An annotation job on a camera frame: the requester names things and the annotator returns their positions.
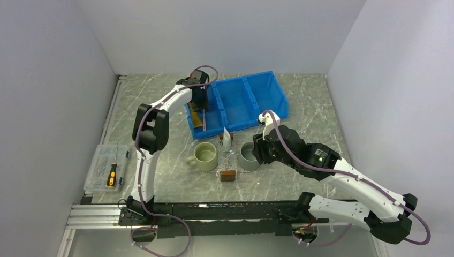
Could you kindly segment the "pink toothbrush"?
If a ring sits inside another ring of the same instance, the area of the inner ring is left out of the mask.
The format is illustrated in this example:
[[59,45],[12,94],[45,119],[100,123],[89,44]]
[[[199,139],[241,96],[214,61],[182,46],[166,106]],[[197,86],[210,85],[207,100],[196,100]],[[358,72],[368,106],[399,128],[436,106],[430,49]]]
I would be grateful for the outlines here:
[[206,112],[205,110],[202,110],[202,130],[206,131]]

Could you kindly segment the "grey ceramic mug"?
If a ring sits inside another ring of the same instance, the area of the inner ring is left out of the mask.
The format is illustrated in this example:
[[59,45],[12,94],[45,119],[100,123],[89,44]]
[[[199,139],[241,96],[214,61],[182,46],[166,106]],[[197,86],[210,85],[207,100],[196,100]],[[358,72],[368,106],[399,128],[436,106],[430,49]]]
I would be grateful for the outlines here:
[[254,171],[259,168],[260,164],[258,163],[256,157],[253,155],[252,150],[254,149],[254,144],[252,142],[247,142],[243,144],[240,148],[238,154],[238,165],[246,171]]

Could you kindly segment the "blue three-compartment bin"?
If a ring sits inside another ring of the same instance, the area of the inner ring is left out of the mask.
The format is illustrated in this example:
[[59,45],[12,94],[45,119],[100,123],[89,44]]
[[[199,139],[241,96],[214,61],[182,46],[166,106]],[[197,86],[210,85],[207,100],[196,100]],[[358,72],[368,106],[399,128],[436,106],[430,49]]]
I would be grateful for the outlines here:
[[219,80],[207,89],[209,108],[205,114],[206,127],[194,126],[188,104],[185,105],[188,126],[194,140],[213,137],[224,129],[229,132],[257,126],[258,116],[272,110],[281,119],[289,115],[289,102],[273,71]]

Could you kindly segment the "white green-capped toothpaste tube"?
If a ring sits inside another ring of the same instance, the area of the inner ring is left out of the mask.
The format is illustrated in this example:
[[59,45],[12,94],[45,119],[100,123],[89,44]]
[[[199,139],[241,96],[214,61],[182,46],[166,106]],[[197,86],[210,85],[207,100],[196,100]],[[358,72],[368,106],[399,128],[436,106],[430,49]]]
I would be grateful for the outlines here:
[[231,150],[231,135],[230,135],[229,131],[226,129],[226,127],[224,127],[224,129],[223,129],[222,143],[223,143],[223,151],[225,153],[228,153]]

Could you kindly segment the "clear acrylic toothbrush holder tray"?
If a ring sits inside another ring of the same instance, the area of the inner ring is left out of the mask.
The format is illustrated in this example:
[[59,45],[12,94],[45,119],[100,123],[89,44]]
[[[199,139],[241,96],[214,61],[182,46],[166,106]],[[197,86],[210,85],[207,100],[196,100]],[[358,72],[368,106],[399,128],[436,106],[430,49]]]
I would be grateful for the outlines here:
[[234,182],[240,170],[238,166],[239,146],[235,141],[235,134],[229,132],[230,144],[224,147],[224,134],[218,135],[215,143],[218,153],[218,165],[216,168],[216,176],[220,182]]

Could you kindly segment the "cream ceramic mug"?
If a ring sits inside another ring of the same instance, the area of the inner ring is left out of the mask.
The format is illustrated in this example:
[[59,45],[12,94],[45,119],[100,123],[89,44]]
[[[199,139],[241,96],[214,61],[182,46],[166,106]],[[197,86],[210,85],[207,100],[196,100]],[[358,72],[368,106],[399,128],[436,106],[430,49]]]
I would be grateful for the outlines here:
[[202,172],[213,171],[218,165],[218,154],[216,147],[209,142],[198,144],[192,156],[186,158],[186,164],[195,166]]

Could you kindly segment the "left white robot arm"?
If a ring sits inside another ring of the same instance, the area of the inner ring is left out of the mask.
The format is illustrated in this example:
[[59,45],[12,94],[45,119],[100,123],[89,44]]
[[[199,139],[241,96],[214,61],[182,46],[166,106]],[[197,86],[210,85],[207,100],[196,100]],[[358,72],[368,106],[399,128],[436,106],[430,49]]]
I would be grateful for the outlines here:
[[202,66],[176,82],[166,95],[152,104],[138,107],[132,138],[137,151],[135,185],[126,200],[127,210],[141,225],[153,220],[154,178],[158,157],[169,140],[169,119],[175,111],[189,104],[194,111],[209,107],[209,75]]

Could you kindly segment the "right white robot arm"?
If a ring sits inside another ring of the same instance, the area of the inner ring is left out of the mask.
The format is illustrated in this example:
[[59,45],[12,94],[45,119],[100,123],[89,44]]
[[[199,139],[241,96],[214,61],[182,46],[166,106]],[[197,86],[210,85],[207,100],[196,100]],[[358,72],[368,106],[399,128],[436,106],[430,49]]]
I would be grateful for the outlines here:
[[252,137],[252,154],[259,164],[280,162],[306,178],[343,189],[354,198],[353,202],[347,202],[302,192],[295,205],[299,221],[349,222],[390,244],[399,244],[410,234],[410,211],[415,210],[418,201],[415,196],[400,195],[382,186],[373,187],[368,177],[330,147],[305,143],[295,130],[285,125],[278,128],[289,151],[285,150],[275,129],[267,136],[256,134]]

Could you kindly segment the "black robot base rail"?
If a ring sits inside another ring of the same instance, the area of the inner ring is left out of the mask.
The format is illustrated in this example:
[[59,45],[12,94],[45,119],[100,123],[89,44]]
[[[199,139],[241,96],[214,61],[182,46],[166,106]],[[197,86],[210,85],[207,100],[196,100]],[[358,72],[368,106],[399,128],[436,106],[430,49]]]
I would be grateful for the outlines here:
[[289,236],[300,226],[333,226],[327,218],[309,218],[295,211],[295,201],[155,203],[160,216],[141,218],[123,204],[75,205],[68,229],[156,229],[157,238],[274,234]]

